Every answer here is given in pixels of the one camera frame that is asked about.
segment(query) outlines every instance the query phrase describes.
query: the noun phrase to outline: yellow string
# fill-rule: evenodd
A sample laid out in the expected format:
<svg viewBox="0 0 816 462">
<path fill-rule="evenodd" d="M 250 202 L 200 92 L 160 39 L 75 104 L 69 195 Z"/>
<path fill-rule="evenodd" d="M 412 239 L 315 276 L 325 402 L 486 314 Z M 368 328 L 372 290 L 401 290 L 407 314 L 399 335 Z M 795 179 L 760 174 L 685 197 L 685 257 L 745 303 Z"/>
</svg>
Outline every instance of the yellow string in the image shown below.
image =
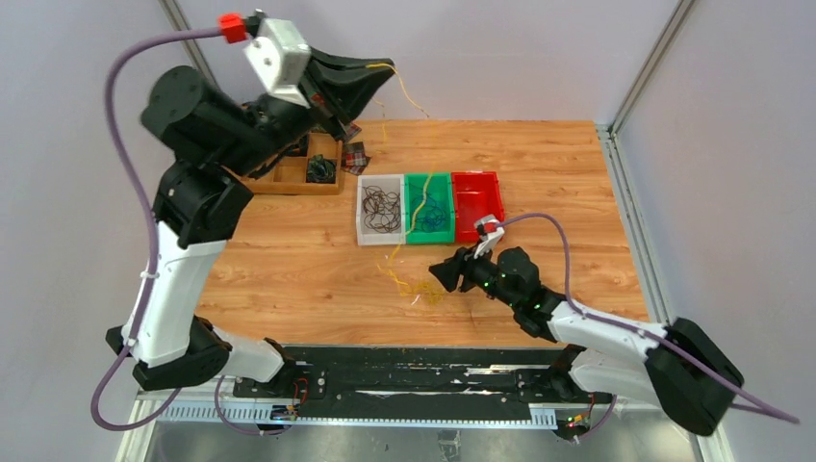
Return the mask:
<svg viewBox="0 0 816 462">
<path fill-rule="evenodd" d="M 402 81 L 402 77 L 399 75 L 399 72 L 396 70 L 396 67 L 394 67 L 394 66 L 392 66 L 391 64 L 388 64 L 388 63 L 368 64 L 368 65 L 366 65 L 366 67 L 368 67 L 368 68 L 387 67 L 390 70 L 392 70 L 394 72 L 394 75 L 396 76 L 397 80 L 399 80 L 399 86 L 402 88 L 402 94 L 405 95 L 405 99 L 407 99 L 408 102 L 411 103 L 415 108 L 419 109 L 425 115 L 425 118 L 428 118 L 428 119 L 431 118 L 431 116 L 428 114 L 428 112 L 425 109 L 423 109 L 422 106 L 417 104 L 417 102 L 414 101 L 414 99 L 411 98 L 411 96 L 408 94 L 408 90 L 405 89 L 405 82 Z M 382 125 L 382 129 L 383 129 L 383 151 L 386 151 L 386 149 L 387 149 L 386 146 L 388 145 L 388 134 L 387 134 L 386 129 L 385 129 L 385 121 L 386 121 L 386 118 L 385 118 L 385 104 L 383 104 L 380 101 L 377 101 L 376 99 L 374 99 L 373 101 L 374 101 L 375 104 L 379 105 L 380 108 L 382 108 L 382 114 L 383 114 L 383 125 Z M 431 171 L 428 173 L 428 177 L 425 179 L 424 185 L 422 185 L 422 202 L 420 203 L 420 206 L 417 207 L 414 210 L 414 214 L 411 216 L 411 228 L 408 229 L 408 231 L 405 232 L 406 237 L 409 234 L 413 233 L 414 229 L 416 229 L 416 227 L 417 227 L 417 216 L 420 214 L 420 211 L 422 210 L 422 207 L 425 206 L 425 203 L 428 200 L 428 186 L 430 185 L 431 179 L 433 178 L 435 167 L 436 167 L 436 162 L 434 162 L 434 164 L 431 166 Z M 384 274 L 387 274 L 388 276 L 390 276 L 394 280 L 394 282 L 396 283 L 396 287 L 399 289 L 399 294 L 400 295 L 402 295 L 402 296 L 425 295 L 425 297 L 426 297 L 429 304 L 435 305 L 436 303 L 439 303 L 442 300 L 442 293 L 439 290 L 435 290 L 434 287 L 430 283 L 428 283 L 427 281 L 421 281 L 416 286 L 412 287 L 411 284 L 400 280 L 399 276 L 396 275 L 396 273 L 394 272 L 392 267 L 394 266 L 394 259 L 395 259 L 397 253 L 399 252 L 399 250 L 401 248 L 402 248 L 402 243 L 399 243 L 399 244 L 396 245 L 396 247 L 394 247 L 394 251 L 391 252 L 391 256 L 388 259 L 388 268 L 387 269 L 383 269 L 382 267 L 380 267 L 379 264 L 377 264 L 377 268 L 381 272 L 383 272 Z"/>
</svg>

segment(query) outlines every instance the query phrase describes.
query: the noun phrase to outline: red cable connector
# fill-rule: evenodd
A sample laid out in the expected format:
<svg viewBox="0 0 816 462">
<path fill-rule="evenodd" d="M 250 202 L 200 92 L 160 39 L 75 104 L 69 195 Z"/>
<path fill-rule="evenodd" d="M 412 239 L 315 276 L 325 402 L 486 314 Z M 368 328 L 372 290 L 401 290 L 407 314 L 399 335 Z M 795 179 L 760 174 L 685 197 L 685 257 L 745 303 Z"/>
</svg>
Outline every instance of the red cable connector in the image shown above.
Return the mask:
<svg viewBox="0 0 816 462">
<path fill-rule="evenodd" d="M 227 13 L 218 19 L 221 34 L 227 43 L 237 43 L 246 40 L 246 25 L 238 13 Z"/>
</svg>

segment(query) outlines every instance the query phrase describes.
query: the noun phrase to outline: green bin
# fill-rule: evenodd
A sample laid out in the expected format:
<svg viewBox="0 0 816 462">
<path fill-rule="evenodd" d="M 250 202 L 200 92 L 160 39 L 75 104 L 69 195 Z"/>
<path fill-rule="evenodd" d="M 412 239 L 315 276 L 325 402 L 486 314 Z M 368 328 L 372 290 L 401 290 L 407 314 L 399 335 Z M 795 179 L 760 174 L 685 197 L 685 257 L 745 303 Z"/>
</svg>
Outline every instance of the green bin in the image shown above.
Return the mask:
<svg viewBox="0 0 816 462">
<path fill-rule="evenodd" d="M 405 175 L 403 196 L 405 198 L 404 222 L 406 231 L 413 224 L 414 211 L 422 204 L 422 187 L 428 179 L 427 173 Z M 450 173 L 434 173 L 428 185 L 428 198 L 417 214 L 414 231 L 405 236 L 407 244 L 450 244 L 456 229 L 456 214 L 453 210 L 453 185 Z"/>
</svg>

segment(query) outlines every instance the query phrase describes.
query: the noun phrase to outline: wooden table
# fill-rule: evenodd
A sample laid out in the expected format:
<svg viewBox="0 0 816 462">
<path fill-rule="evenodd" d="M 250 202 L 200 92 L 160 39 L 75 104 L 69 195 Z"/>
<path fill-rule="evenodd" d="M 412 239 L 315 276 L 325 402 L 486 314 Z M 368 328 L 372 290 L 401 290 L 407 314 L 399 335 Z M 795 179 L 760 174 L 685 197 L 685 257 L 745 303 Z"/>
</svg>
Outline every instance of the wooden table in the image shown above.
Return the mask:
<svg viewBox="0 0 816 462">
<path fill-rule="evenodd" d="M 507 216 L 548 212 L 566 228 L 573 290 L 582 302 L 646 320 L 644 299 L 605 163 L 590 122 L 361 122 L 373 156 L 366 174 L 495 170 Z M 256 195 L 216 262 L 197 314 L 235 333 L 284 344 L 546 347 L 513 322 L 510 309 L 481 291 L 441 303 L 400 296 L 377 269 L 390 246 L 356 243 L 356 177 L 336 196 Z M 563 291 L 564 254 L 542 219 L 508 227 L 497 250 L 522 246 L 541 280 Z M 456 245 L 404 246 L 395 271 L 438 284 L 427 267 Z"/>
</svg>

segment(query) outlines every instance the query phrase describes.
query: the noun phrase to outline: wooden tray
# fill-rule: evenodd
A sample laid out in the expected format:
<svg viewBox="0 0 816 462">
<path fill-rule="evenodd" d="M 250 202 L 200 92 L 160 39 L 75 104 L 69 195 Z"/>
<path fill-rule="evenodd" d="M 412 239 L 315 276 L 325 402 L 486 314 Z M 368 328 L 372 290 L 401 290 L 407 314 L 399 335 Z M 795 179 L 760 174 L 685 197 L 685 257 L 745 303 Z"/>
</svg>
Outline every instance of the wooden tray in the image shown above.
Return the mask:
<svg viewBox="0 0 816 462">
<path fill-rule="evenodd" d="M 309 164 L 309 159 L 318 154 L 322 154 L 326 160 L 336 162 L 337 174 L 334 183 L 306 182 L 306 166 Z M 341 170 L 342 156 L 343 143 L 341 141 L 334 141 L 326 134 L 311 133 L 306 157 L 285 157 L 267 176 L 257 180 L 244 177 L 241 181 L 256 194 L 339 194 L 343 190 L 345 177 Z"/>
</svg>

